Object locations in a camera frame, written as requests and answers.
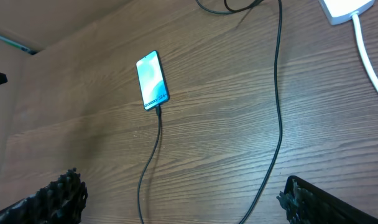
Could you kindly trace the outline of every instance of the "tabletop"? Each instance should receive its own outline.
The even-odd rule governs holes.
[[[224,9],[222,0],[202,1]],[[249,1],[232,1],[232,7]],[[157,134],[135,64],[158,50],[170,92],[142,183],[146,223],[237,223],[275,151],[279,7],[210,14],[194,0],[136,0],[28,59],[0,174],[0,208],[76,167],[83,223],[139,223],[136,190]],[[378,1],[361,15],[378,74]],[[276,196],[297,175],[378,218],[378,94],[350,22],[283,1],[283,143],[248,223],[288,223]]]

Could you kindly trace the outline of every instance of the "beige panel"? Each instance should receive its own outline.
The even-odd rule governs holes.
[[[0,0],[0,34],[41,50],[128,0]]]
[[[7,83],[0,85],[0,168],[4,160],[5,142],[11,125],[22,64],[28,57],[29,54],[0,41],[0,72],[5,73],[8,78]]]

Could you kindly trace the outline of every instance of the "illuminated screen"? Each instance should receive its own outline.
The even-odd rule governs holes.
[[[137,62],[137,71],[145,110],[168,100],[167,88],[156,51]]]

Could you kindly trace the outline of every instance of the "white cord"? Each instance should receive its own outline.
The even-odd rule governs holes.
[[[373,83],[374,88],[376,88],[378,92],[378,78],[377,78],[376,73],[374,72],[373,66],[370,63],[369,56],[367,55],[366,48],[364,46],[362,28],[361,28],[361,22],[359,20],[359,16],[356,13],[354,13],[352,15],[352,20],[355,27],[357,47],[359,48],[359,53],[361,55],[364,67],[366,68],[366,72],[369,75],[370,81]]]

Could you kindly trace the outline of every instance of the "black cable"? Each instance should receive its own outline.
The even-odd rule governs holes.
[[[253,3],[251,3],[247,7],[244,7],[242,9],[238,9],[238,10],[234,10],[234,9],[231,9],[228,6],[228,4],[226,3],[226,0],[224,0],[225,7],[229,11],[228,12],[219,12],[219,11],[213,11],[213,10],[207,9],[202,4],[200,4],[200,2],[198,0],[195,0],[195,1],[197,2],[197,4],[202,9],[204,9],[208,12],[214,13],[214,14],[234,14],[234,13],[241,12],[241,11],[244,11],[244,10],[247,10],[247,9],[252,9],[254,6],[257,6],[259,3],[262,2],[262,0],[255,0]],[[265,189],[266,183],[269,180],[270,173],[272,172],[272,169],[274,168],[274,165],[275,165],[276,159],[277,159],[277,155],[279,154],[280,146],[282,145],[283,126],[282,126],[282,115],[281,115],[281,112],[280,112],[280,103],[279,103],[279,89],[278,89],[278,83],[277,83],[277,59],[279,57],[280,37],[281,37],[281,33],[282,33],[283,6],[282,6],[282,0],[278,0],[278,2],[279,2],[279,26],[278,26],[278,29],[277,29],[277,43],[276,43],[276,51],[275,51],[274,84],[275,84],[275,99],[276,99],[277,119],[279,121],[279,140],[277,141],[277,147],[276,147],[276,150],[275,150],[275,154],[272,158],[272,162],[270,163],[270,166],[268,168],[268,171],[266,172],[264,180],[262,181],[261,186],[259,187],[257,195],[254,198],[254,200],[252,201],[250,208],[248,209],[247,213],[242,218],[242,220],[239,222],[239,224],[245,223],[247,221],[247,219],[249,218],[250,214],[252,213],[252,211],[254,210],[254,208],[256,207],[256,204],[257,204],[257,202],[258,202],[258,200],[259,200],[259,198],[262,194],[262,191]]]
[[[141,177],[139,178],[139,182],[138,182],[138,190],[137,190],[137,205],[138,205],[139,218],[140,218],[142,224],[144,224],[144,219],[142,218],[141,201],[139,200],[139,192],[141,191],[142,178],[144,178],[144,175],[145,175],[145,172],[146,172],[147,166],[149,166],[149,164],[150,164],[150,162],[151,162],[151,160],[152,160],[152,158],[153,158],[154,152],[156,151],[157,144],[159,143],[160,131],[161,131],[161,129],[162,129],[162,109],[161,109],[160,105],[157,105],[157,106],[156,106],[156,114],[157,114],[157,117],[158,117],[158,120],[159,120],[159,128],[158,128],[158,131],[157,131],[156,142],[155,142],[155,144],[154,144],[152,154],[150,155],[149,160],[147,161],[147,163],[146,163],[146,165],[145,165],[145,168],[144,168],[144,170],[142,171]]]

